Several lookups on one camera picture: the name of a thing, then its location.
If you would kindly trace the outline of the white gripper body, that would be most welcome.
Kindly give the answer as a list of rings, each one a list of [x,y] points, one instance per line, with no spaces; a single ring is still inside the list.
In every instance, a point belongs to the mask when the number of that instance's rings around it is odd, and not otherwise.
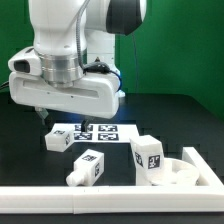
[[[119,108],[114,75],[87,73],[69,88],[56,88],[40,76],[12,72],[11,98],[18,104],[110,119]]]

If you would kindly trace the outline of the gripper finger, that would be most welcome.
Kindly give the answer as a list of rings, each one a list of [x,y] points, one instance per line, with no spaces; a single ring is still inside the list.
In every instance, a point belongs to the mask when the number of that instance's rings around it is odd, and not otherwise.
[[[41,118],[42,124],[46,125],[47,124],[47,118],[49,116],[49,113],[48,113],[47,109],[42,108],[42,107],[36,107],[35,111],[38,114],[38,116]]]
[[[88,126],[90,124],[90,120],[89,119],[84,119],[82,122],[81,122],[81,131],[82,132],[87,132],[88,131]]]

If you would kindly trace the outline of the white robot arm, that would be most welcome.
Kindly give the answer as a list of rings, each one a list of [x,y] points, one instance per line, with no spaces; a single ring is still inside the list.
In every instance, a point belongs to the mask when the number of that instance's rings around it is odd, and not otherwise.
[[[9,62],[18,104],[110,119],[121,79],[102,62],[85,64],[88,29],[128,35],[144,21],[147,0],[28,0],[34,43]]]

